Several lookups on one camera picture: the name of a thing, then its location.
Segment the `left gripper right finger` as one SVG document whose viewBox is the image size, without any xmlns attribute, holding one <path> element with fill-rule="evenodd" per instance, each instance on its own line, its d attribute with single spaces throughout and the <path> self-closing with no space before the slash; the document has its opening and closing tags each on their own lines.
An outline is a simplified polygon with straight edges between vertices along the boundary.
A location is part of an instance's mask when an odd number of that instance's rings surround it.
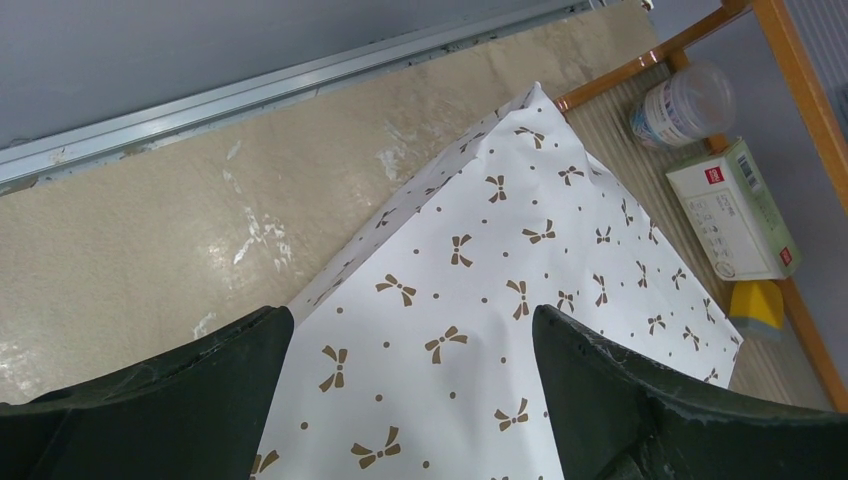
<svg viewBox="0 0 848 480">
<path fill-rule="evenodd" d="M 843 479 L 847 417 L 739 394 L 608 340 L 550 305 L 532 338 L 568 479 Z"/>
</svg>

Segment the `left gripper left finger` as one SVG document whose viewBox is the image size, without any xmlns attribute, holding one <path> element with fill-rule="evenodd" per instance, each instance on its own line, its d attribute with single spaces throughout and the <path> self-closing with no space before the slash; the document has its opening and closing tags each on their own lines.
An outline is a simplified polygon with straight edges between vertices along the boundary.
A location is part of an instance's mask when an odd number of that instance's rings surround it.
<svg viewBox="0 0 848 480">
<path fill-rule="evenodd" d="M 188 344 L 1 407 L 5 479 L 252 479 L 294 331 L 262 307 Z"/>
</svg>

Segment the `white patterned paper bag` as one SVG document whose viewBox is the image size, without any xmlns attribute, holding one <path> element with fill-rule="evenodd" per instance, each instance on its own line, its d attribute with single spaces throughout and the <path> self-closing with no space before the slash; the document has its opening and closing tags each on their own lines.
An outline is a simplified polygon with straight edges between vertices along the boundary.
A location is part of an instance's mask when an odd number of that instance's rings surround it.
<svg viewBox="0 0 848 480">
<path fill-rule="evenodd" d="M 727 387 L 742 343 L 539 84 L 425 165 L 291 302 L 261 479 L 575 479 L 536 307 Z"/>
</svg>

